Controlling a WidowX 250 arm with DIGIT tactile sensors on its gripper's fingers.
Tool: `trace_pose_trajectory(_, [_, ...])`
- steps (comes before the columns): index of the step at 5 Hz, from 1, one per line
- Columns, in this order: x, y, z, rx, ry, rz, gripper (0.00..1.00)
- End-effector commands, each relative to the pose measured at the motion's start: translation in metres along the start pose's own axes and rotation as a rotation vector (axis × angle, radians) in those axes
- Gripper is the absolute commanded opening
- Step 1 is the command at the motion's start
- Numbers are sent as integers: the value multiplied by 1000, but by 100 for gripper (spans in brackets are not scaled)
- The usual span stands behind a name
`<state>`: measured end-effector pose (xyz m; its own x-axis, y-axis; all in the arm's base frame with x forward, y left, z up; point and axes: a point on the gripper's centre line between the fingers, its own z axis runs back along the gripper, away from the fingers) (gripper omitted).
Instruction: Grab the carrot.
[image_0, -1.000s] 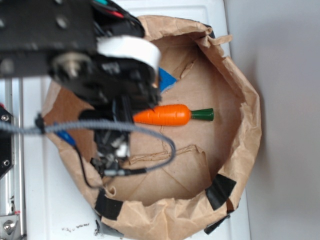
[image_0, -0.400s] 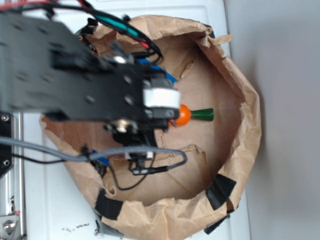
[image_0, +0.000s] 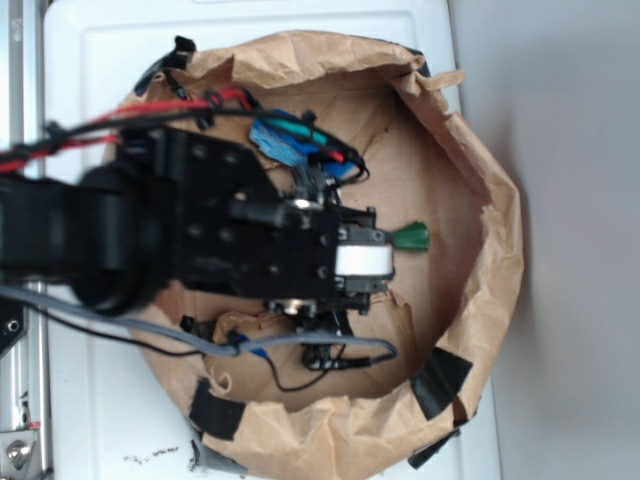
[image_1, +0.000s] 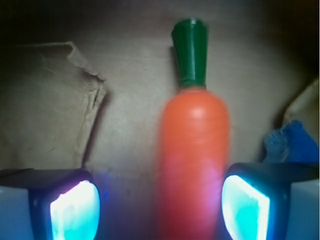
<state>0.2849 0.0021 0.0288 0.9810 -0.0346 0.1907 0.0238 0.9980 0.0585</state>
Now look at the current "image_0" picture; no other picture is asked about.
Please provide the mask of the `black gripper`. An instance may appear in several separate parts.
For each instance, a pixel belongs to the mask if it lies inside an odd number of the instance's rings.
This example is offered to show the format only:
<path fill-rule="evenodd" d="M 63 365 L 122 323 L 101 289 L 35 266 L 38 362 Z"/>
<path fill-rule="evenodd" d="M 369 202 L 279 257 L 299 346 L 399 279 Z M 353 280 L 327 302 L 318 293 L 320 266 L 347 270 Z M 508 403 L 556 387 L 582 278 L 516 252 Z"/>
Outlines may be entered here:
<path fill-rule="evenodd" d="M 238 143 L 182 130 L 169 139 L 181 227 L 174 276 L 185 287 L 369 313 L 369 293 L 338 295 L 336 213 L 296 207 Z M 337 213 L 343 224 L 376 227 L 374 207 Z"/>

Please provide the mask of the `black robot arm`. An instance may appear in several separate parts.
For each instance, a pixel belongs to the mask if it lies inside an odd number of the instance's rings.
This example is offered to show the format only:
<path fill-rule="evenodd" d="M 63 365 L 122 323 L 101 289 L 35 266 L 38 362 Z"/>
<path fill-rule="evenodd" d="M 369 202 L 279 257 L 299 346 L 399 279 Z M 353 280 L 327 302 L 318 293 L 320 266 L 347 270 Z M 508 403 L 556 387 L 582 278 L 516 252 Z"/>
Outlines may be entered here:
<path fill-rule="evenodd" d="M 372 212 L 295 198 L 244 145 L 170 127 L 124 130 L 76 185 L 1 179 L 2 278 L 66 284 L 110 316 L 172 280 L 362 310 L 381 278 L 356 256 L 387 244 Z"/>

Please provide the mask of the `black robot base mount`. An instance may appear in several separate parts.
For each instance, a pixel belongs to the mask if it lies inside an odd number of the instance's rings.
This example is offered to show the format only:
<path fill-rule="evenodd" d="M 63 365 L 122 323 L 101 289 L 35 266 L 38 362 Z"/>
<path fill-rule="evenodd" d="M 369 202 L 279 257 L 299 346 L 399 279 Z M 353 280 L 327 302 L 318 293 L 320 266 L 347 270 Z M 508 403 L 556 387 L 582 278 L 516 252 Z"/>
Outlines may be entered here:
<path fill-rule="evenodd" d="M 4 357 L 18 343 L 24 334 L 24 306 L 16 300 L 1 298 L 0 356 Z"/>

